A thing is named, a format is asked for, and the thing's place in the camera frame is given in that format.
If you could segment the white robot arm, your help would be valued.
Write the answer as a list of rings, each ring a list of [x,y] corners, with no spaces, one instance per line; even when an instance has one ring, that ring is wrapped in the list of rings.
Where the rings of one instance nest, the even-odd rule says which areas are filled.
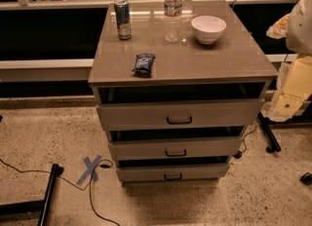
[[[312,95],[312,0],[299,0],[289,14],[271,25],[266,35],[286,39],[287,48],[297,54],[292,63],[282,63],[271,101],[264,114],[273,122],[293,117]]]

